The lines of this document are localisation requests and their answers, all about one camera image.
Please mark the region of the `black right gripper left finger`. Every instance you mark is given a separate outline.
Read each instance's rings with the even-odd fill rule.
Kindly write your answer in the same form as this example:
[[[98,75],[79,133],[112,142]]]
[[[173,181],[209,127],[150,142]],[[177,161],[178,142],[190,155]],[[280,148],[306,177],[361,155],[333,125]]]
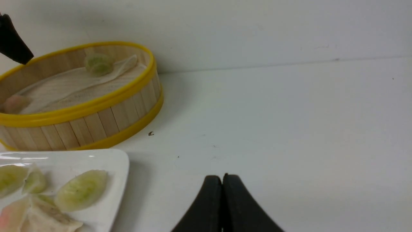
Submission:
[[[172,229],[173,232],[220,232],[222,182],[216,175],[207,175],[197,197]]]

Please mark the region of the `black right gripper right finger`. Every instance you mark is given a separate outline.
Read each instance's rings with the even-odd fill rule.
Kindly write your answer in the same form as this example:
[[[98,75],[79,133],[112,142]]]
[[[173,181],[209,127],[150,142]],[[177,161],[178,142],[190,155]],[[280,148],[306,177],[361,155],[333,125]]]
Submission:
[[[223,232],[283,232],[253,198],[238,175],[223,177]]]

